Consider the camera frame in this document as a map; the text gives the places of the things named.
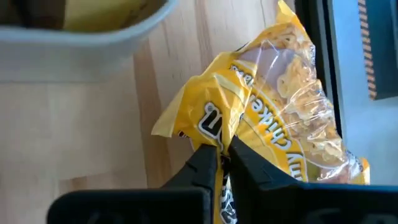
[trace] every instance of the light wood surface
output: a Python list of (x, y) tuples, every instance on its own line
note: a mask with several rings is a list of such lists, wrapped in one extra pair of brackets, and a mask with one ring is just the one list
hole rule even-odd
[(1, 84), (1, 223), (45, 223), (49, 205), (72, 190), (164, 184), (192, 149), (186, 139), (151, 136), (156, 119), (219, 52), (271, 25), (275, 6), (180, 1), (131, 66), (107, 82)]

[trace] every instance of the bowl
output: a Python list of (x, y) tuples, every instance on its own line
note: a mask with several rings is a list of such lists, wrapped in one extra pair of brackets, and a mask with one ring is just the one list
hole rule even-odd
[(132, 63), (131, 55), (177, 4), (125, 29), (95, 34), (0, 26), (0, 82), (96, 82)]

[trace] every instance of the wooden countertop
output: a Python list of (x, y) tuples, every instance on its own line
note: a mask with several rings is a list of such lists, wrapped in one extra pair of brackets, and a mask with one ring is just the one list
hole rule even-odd
[(275, 6), (276, 0), (180, 1), (130, 68), (108, 82), (1, 84), (2, 223), (45, 223), (52, 201), (72, 190), (165, 183), (192, 149), (186, 139), (150, 135), (161, 111), (219, 52), (272, 25)]

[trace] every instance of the orange stripe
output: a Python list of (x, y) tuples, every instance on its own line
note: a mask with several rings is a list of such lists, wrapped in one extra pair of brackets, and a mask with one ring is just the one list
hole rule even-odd
[(361, 18), (361, 19), (363, 19), (365, 21), (368, 21), (368, 16), (365, 15), (365, 14), (359, 13), (359, 18)]
[(362, 37), (362, 41), (368, 44), (371, 43), (371, 39), (369, 37)]
[(368, 36), (369, 35), (369, 31), (366, 29), (361, 29), (361, 33)]
[(373, 97), (377, 96), (377, 93), (375, 91), (369, 90), (369, 94)]
[(372, 89), (376, 89), (376, 85), (374, 83), (368, 82), (368, 87)]
[(368, 75), (368, 80), (374, 82), (376, 79), (373, 75)]
[(369, 74), (373, 74), (374, 70), (372, 68), (369, 67), (365, 67), (365, 71), (368, 72)]
[(370, 67), (373, 66), (373, 62), (371, 60), (365, 59), (365, 64), (369, 65)]
[(139, 102), (142, 148), (144, 150), (148, 187), (160, 187), (171, 178), (167, 140), (150, 135), (161, 113), (156, 75), (149, 40), (134, 54), (134, 74)]
[(366, 13), (366, 8), (363, 7), (363, 6), (359, 6), (359, 11), (363, 12), (363, 13)]
[(363, 46), (364, 50), (372, 51), (372, 48), (370, 45), (363, 44), (362, 46)]
[(372, 59), (372, 54), (370, 54), (368, 52), (363, 52), (363, 54), (365, 55), (366, 58)]
[(368, 28), (368, 27), (369, 27), (369, 25), (368, 25), (368, 23), (367, 23), (367, 22), (363, 22), (363, 21), (361, 21), (361, 27)]

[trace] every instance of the chicken product packaging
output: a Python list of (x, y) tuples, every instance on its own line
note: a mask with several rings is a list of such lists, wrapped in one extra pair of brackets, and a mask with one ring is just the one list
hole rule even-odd
[(221, 157), (237, 136), (304, 182), (369, 184), (369, 164), (342, 144), (333, 105), (315, 70), (315, 46), (280, 0), (277, 22), (235, 52), (223, 52), (177, 93), (152, 134), (217, 146), (215, 223), (236, 223)]

